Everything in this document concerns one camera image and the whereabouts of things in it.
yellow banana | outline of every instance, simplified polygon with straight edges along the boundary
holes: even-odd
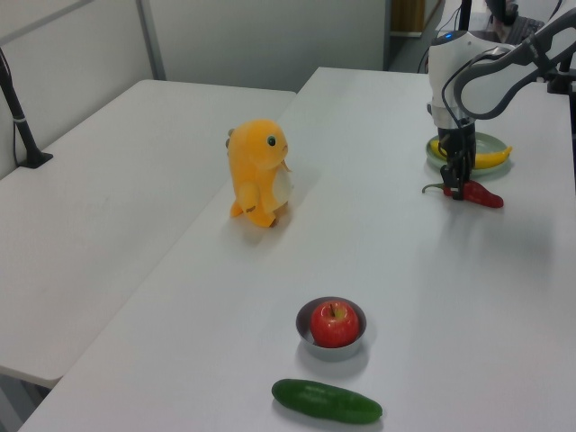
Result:
[[[434,153],[439,158],[446,160],[446,158],[440,154],[438,150],[438,140],[432,139],[430,141],[430,148],[432,149],[432,153]],[[508,159],[508,156],[512,151],[512,147],[506,147],[505,150],[502,151],[495,151],[493,153],[476,153],[476,163],[474,165],[474,169],[486,169],[486,168],[493,168],[497,165],[500,165]]]

green cucumber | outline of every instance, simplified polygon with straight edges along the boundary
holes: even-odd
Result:
[[[383,414],[378,402],[321,382],[280,380],[272,386],[272,394],[286,408],[319,419],[360,425],[373,423]]]

chili pepper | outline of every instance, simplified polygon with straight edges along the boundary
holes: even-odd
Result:
[[[424,186],[422,193],[424,193],[429,187],[437,187],[442,189],[444,195],[452,196],[452,189],[443,183],[429,184]],[[474,182],[473,180],[464,183],[463,198],[466,201],[470,201],[471,203],[484,205],[486,207],[491,207],[492,209],[499,209],[500,207],[504,206],[504,200],[502,200],[502,198],[495,195],[494,193],[491,193],[480,183]]]

apple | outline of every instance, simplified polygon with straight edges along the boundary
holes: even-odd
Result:
[[[310,332],[318,346],[339,348],[356,340],[360,324],[356,312],[347,302],[324,301],[310,317]]]

plate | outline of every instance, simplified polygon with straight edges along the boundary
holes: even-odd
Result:
[[[446,165],[446,161],[436,156],[430,147],[430,141],[437,139],[438,136],[436,135],[434,138],[428,141],[426,144],[426,155],[428,163],[432,167],[440,169],[442,166]],[[508,146],[498,138],[494,138],[487,133],[476,132],[476,153],[494,153],[496,151],[504,151],[507,148]],[[492,168],[473,169],[470,176],[472,178],[478,176],[486,176],[487,174],[510,170],[511,167],[512,163],[510,162],[510,157],[508,157],[505,162],[501,163],[500,165],[493,166]]]

